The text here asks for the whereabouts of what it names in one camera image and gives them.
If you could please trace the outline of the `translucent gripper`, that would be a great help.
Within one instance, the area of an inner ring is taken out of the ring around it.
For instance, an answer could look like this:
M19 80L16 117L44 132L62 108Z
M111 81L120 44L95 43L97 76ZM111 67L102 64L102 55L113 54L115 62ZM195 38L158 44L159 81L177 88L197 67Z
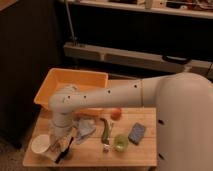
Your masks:
M51 149L59 148L60 150L65 150L68 147L71 138L73 137L71 129L65 132L59 132L58 134L55 133L54 129L51 129L49 131L49 135L50 135L50 148Z

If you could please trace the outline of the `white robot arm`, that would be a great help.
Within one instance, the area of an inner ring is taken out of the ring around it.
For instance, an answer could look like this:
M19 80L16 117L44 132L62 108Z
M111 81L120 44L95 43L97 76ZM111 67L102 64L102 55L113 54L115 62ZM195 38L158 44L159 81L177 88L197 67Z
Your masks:
M158 171L213 171L213 83L207 78L182 72L86 92L63 88L49 99L54 134L66 134L75 110L112 107L156 109Z

